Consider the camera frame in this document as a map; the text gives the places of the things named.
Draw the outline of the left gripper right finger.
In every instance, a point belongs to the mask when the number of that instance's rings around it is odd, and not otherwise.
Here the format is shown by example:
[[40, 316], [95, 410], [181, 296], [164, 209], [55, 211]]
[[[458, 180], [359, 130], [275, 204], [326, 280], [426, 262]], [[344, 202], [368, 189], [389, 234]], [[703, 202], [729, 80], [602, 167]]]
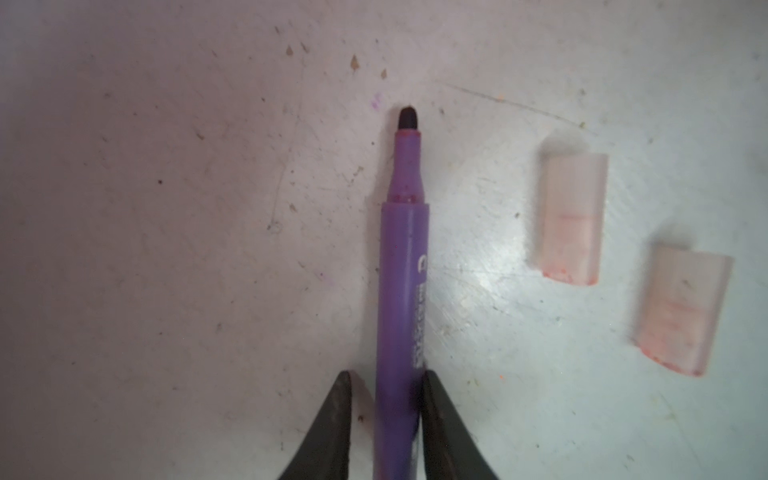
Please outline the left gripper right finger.
[[424, 372], [421, 397], [426, 478], [497, 480], [433, 370]]

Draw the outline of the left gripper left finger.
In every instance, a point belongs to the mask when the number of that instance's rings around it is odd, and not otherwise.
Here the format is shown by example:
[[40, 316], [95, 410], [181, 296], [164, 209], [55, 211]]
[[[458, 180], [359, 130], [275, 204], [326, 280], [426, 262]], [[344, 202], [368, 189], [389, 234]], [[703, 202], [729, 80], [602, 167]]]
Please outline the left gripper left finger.
[[352, 378], [340, 372], [280, 480], [347, 480], [352, 425]]

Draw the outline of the purple pen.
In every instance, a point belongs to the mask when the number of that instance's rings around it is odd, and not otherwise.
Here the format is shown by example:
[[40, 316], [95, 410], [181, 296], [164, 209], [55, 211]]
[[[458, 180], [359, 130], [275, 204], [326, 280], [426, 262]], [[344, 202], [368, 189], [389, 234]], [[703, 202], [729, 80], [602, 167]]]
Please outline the purple pen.
[[398, 115], [393, 171], [381, 205], [375, 479], [416, 477], [429, 213], [421, 176], [418, 115], [407, 106]]

